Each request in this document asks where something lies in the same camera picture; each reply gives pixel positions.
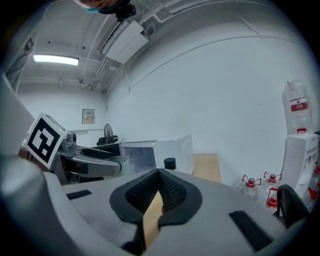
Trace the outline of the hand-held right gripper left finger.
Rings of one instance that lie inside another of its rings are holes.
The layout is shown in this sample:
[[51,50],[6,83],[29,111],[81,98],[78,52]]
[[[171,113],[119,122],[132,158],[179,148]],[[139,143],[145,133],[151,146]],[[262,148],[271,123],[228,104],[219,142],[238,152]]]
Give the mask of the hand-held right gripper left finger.
[[59,256],[149,256],[143,216],[158,172],[62,186],[44,175],[44,243]]

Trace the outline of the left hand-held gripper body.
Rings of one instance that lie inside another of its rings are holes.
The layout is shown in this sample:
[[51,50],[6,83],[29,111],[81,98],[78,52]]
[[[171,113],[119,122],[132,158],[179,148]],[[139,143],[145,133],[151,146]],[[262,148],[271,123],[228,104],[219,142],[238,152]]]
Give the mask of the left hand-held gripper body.
[[70,163],[77,155],[77,135],[63,128],[51,116],[40,113],[32,124],[25,148],[44,170],[55,174],[63,185],[87,182],[80,176],[80,163]]

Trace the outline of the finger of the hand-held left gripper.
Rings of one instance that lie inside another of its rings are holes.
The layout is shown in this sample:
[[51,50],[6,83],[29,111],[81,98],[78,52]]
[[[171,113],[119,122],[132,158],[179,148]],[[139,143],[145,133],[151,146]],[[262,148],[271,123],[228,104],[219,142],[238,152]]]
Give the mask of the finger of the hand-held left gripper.
[[92,158],[84,155],[74,155],[72,161],[80,164],[78,175],[85,178],[101,178],[114,176],[121,172],[120,163],[105,159]]
[[89,158],[106,160],[121,155],[118,147],[82,148],[80,154]]

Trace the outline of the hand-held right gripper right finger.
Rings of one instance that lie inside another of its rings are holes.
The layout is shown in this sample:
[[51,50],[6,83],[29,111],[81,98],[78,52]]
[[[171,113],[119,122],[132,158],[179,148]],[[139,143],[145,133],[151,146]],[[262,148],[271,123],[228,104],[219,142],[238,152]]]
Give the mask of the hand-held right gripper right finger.
[[251,256],[286,231],[266,209],[227,185],[158,171],[164,214],[151,256]]

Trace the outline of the person's left hand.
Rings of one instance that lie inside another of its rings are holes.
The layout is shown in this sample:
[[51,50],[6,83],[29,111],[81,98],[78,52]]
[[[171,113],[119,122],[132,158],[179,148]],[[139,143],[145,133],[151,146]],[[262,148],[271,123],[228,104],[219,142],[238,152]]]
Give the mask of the person's left hand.
[[43,172],[47,170],[47,168],[38,161],[27,149],[24,145],[21,146],[18,156],[22,159],[28,160],[32,162],[33,164],[37,165]]

